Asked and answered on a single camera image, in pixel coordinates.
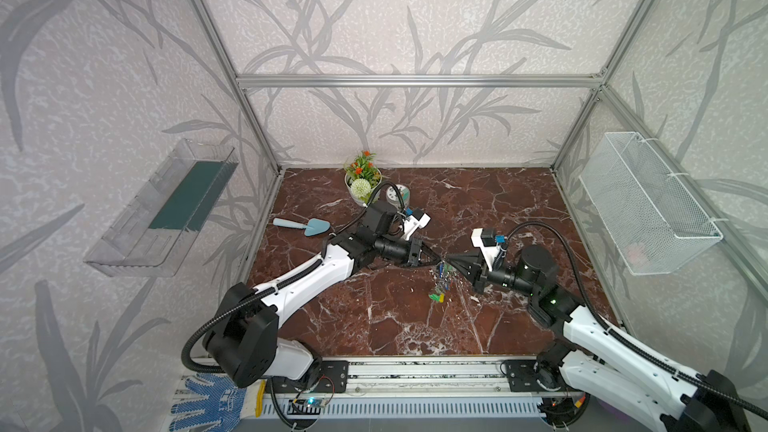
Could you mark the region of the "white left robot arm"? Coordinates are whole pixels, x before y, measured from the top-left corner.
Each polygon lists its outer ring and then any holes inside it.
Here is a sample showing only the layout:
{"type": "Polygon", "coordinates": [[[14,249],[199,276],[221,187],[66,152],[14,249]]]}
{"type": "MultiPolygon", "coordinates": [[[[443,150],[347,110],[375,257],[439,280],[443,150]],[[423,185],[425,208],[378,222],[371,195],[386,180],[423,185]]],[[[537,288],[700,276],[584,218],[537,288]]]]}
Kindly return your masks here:
{"type": "Polygon", "coordinates": [[[184,344],[183,366],[225,374],[238,388],[285,379],[308,389],[321,376],[322,358],[281,327],[305,304],[381,259],[401,268],[431,267],[440,256],[417,236],[431,218],[409,208],[400,193],[391,204],[371,196],[363,210],[326,239],[318,254],[276,279],[249,287],[240,282],[224,295],[213,318],[184,344]]]}

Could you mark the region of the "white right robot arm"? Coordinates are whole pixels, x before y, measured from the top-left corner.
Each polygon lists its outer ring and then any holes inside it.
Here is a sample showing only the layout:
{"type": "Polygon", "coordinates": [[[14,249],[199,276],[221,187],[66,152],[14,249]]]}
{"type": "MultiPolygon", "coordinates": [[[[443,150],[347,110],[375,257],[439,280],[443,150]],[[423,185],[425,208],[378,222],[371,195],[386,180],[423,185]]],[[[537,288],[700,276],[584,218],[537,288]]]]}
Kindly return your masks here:
{"type": "Polygon", "coordinates": [[[478,293],[493,285],[523,296],[533,320],[556,337],[536,359],[542,387],[567,385],[652,431],[747,431],[749,414],[766,418],[724,375],[683,366],[607,322],[584,290],[559,284],[545,247],[526,246],[509,260],[508,236],[478,228],[471,241],[476,252],[449,254],[445,262],[478,293]]]}

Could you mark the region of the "printed snack jar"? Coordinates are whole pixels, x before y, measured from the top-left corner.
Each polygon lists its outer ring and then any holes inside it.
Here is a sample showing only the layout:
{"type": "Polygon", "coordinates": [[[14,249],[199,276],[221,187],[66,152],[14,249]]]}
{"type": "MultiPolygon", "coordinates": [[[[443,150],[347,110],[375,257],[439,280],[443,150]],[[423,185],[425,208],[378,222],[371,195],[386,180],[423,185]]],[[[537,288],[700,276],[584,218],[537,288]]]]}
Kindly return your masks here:
{"type": "Polygon", "coordinates": [[[393,187],[388,187],[386,190],[386,200],[388,203],[395,207],[400,207],[400,202],[403,202],[405,208],[409,207],[410,202],[410,190],[403,184],[397,184],[397,191],[393,187]]]}

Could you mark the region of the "potted artificial flower plant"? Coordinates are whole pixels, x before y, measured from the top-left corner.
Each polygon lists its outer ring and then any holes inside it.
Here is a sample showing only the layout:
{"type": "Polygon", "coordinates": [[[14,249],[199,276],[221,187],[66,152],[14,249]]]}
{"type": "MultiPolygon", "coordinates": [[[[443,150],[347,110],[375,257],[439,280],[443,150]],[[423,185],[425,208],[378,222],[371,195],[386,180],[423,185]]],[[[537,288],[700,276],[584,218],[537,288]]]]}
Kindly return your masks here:
{"type": "Polygon", "coordinates": [[[382,181],[382,173],[374,164],[375,154],[364,150],[344,166],[348,192],[353,201],[364,206],[382,181]]]}

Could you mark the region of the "light blue toy trowel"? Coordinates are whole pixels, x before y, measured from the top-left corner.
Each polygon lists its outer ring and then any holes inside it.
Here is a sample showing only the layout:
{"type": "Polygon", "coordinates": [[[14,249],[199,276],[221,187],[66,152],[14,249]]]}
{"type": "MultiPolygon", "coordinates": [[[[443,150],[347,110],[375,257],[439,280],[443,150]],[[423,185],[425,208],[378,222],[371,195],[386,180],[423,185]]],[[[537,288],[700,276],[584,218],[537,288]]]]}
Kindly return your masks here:
{"type": "Polygon", "coordinates": [[[328,221],[311,218],[306,223],[300,223],[283,218],[274,218],[272,224],[277,227],[302,230],[307,237],[318,236],[328,232],[331,224],[328,221]]]}

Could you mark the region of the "green circuit board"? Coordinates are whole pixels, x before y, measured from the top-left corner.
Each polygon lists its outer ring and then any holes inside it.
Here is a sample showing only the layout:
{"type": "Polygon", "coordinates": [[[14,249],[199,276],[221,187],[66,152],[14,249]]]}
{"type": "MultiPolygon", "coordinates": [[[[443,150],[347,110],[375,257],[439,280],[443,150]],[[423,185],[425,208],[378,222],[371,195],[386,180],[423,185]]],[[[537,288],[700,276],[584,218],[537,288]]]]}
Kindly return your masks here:
{"type": "Polygon", "coordinates": [[[288,412],[298,416],[321,415],[332,399],[332,396],[297,396],[289,400],[288,412]]]}

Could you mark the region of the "blue dotted work glove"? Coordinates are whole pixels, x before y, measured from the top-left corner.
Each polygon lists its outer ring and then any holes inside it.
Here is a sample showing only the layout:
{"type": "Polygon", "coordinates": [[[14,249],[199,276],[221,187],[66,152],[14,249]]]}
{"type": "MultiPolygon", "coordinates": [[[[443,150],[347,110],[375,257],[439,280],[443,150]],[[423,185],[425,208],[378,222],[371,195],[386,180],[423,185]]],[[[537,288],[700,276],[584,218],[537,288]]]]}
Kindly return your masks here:
{"type": "Polygon", "coordinates": [[[238,388],[226,375],[196,374],[184,380],[170,409],[168,431],[233,431],[261,414],[259,385],[238,388]]]}

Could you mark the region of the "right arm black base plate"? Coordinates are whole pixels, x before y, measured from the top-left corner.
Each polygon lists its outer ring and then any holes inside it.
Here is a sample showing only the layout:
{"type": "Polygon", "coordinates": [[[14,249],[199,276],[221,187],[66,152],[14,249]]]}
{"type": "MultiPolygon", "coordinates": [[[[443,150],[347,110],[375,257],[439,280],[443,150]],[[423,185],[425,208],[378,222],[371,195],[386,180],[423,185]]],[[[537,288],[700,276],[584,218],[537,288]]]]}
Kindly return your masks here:
{"type": "Polygon", "coordinates": [[[507,379],[511,392],[528,392],[550,395],[567,395],[576,393],[561,378],[556,379],[554,386],[544,386],[536,368],[534,357],[518,357],[506,359],[501,362],[500,370],[507,379]]]}

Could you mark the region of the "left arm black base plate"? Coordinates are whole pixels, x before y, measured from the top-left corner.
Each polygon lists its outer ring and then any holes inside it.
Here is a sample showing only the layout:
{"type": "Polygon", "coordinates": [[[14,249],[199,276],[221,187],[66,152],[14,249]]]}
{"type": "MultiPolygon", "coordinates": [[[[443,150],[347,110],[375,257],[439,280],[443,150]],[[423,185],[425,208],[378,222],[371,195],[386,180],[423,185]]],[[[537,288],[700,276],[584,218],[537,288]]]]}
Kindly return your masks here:
{"type": "Polygon", "coordinates": [[[344,393],[350,378],[350,362],[347,360],[323,360],[319,366],[312,366],[307,381],[294,381],[279,377],[274,380],[277,394],[299,392],[344,393]]]}

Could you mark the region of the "clear plastic wall tray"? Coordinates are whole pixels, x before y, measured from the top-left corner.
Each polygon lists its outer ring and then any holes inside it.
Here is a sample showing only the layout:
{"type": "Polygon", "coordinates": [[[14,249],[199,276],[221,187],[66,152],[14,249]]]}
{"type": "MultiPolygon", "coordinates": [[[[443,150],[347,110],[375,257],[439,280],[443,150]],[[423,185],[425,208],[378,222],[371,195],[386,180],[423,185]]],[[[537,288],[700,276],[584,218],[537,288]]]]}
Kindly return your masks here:
{"type": "Polygon", "coordinates": [[[172,277],[239,165],[235,148],[180,140],[84,263],[108,277],[172,277]]]}

